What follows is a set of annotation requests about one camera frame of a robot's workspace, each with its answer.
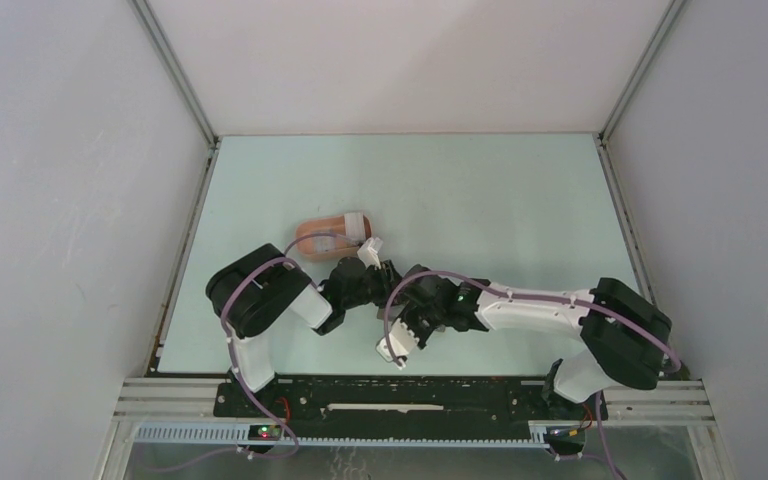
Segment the peach plastic card tray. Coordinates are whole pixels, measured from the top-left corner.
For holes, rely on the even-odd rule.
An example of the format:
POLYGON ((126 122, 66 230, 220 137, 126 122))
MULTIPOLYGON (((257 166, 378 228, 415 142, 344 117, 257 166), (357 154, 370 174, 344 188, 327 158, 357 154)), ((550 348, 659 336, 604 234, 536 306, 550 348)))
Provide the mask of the peach plastic card tray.
MULTIPOLYGON (((352 242, 345 235, 343 220, 345 214, 315 218, 300 223, 295 231, 296 238, 314 233, 324 233, 324 236, 314 236, 301 240, 296 245, 299 253, 305 259, 312 262, 323 262, 354 256, 364 242, 352 242)), ((366 231, 369 234, 368 238, 370 238, 372 236, 371 221, 366 214, 364 216, 366 217, 366 231)))

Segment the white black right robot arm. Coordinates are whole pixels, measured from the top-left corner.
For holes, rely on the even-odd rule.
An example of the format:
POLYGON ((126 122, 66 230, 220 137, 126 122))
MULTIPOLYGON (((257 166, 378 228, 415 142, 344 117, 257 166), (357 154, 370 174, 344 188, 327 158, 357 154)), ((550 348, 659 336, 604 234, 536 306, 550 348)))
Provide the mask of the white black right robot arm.
POLYGON ((555 361, 546 376, 541 402, 556 418, 570 416, 610 387, 653 390, 662 374, 680 368, 668 345, 671 320, 614 278, 590 289, 551 292, 417 265, 391 291, 384 309, 396 303, 402 310, 385 322, 376 349, 399 369, 440 326, 459 332, 528 330, 582 343, 582 351, 555 361))

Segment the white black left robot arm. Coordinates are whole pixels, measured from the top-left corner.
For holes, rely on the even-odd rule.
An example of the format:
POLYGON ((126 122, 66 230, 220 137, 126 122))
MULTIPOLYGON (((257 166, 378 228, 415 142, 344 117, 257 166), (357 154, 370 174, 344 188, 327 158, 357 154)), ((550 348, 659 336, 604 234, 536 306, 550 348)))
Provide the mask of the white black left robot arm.
POLYGON ((328 278, 316 284, 271 243, 215 273, 205 294, 225 331, 232 374, 243 383, 238 404, 257 417, 275 406, 267 331, 282 314, 297 315, 324 336, 341 326, 351 309, 382 308, 401 280, 390 260, 365 261, 356 255, 340 259, 328 278))

